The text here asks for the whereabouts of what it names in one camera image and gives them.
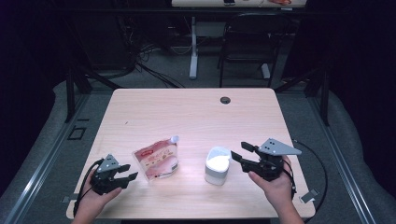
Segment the hand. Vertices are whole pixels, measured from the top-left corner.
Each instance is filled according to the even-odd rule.
[[[79,207],[76,213],[76,216],[72,223],[91,223],[93,220],[102,212],[105,205],[117,197],[122,188],[113,189],[107,194],[99,195],[95,191],[91,189],[91,178],[94,173],[94,170],[90,172],[88,175],[87,181],[85,182],[83,192],[87,192],[84,197],[79,202]]]
[[[287,156],[283,156],[283,160],[291,166]],[[290,168],[286,163],[284,164],[284,169],[290,172]],[[285,173],[282,172],[279,178],[271,182],[264,180],[252,171],[248,173],[248,176],[264,190],[265,197],[279,215],[280,223],[303,223],[291,201],[291,181]]]

